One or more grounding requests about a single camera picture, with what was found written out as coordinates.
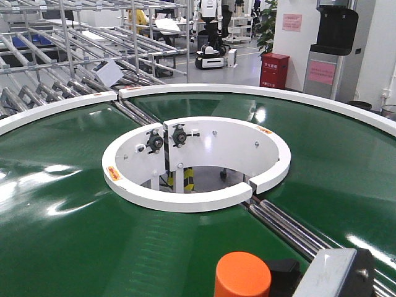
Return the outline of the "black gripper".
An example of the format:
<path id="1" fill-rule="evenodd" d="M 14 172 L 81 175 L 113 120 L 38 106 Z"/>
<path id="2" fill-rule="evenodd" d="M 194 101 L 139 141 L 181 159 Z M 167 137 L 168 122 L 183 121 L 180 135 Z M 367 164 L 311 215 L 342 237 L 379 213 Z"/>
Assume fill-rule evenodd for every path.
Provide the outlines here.
<path id="1" fill-rule="evenodd" d="M 272 282 L 269 296 L 293 296 L 303 274 L 300 263 L 295 259 L 266 260 Z"/>

